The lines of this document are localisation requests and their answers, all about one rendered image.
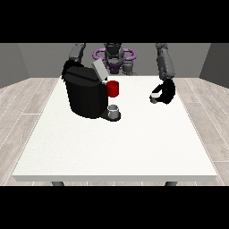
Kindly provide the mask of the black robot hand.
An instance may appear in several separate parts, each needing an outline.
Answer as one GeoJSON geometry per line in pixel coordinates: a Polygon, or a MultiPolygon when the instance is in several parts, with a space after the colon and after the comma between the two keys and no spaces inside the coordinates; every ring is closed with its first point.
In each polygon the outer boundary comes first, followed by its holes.
{"type": "Polygon", "coordinates": [[[74,60],[67,60],[64,64],[64,68],[62,71],[62,75],[64,76],[67,72],[67,70],[71,67],[83,67],[83,64],[81,64],[78,61],[74,61],[74,60]]]}
{"type": "Polygon", "coordinates": [[[175,85],[173,80],[165,79],[162,84],[159,84],[152,91],[152,93],[158,93],[159,91],[161,91],[162,94],[156,99],[156,101],[168,105],[173,100],[175,95],[175,85]]]}

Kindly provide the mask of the black coffee machine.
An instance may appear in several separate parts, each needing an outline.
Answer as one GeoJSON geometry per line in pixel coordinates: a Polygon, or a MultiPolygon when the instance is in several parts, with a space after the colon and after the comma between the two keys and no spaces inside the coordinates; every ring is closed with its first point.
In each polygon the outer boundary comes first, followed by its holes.
{"type": "Polygon", "coordinates": [[[71,67],[63,76],[71,110],[84,118],[104,118],[110,122],[121,119],[108,117],[107,82],[99,79],[96,71],[88,67],[71,67]]]}

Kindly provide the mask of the red pod holder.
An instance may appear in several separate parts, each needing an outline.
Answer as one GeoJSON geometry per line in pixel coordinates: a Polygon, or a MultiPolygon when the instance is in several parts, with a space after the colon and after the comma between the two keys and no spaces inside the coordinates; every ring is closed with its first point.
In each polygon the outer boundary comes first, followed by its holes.
{"type": "Polygon", "coordinates": [[[115,98],[119,95],[119,82],[109,81],[107,84],[107,95],[111,98],[115,98]]]}

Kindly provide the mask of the small grey cup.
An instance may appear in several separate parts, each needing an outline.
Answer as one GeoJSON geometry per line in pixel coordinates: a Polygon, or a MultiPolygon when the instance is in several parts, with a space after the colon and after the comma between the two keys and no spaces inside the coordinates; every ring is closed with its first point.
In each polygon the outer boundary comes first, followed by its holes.
{"type": "Polygon", "coordinates": [[[107,108],[107,111],[108,111],[108,117],[111,119],[115,119],[119,115],[119,108],[117,105],[110,105],[107,108]]]}

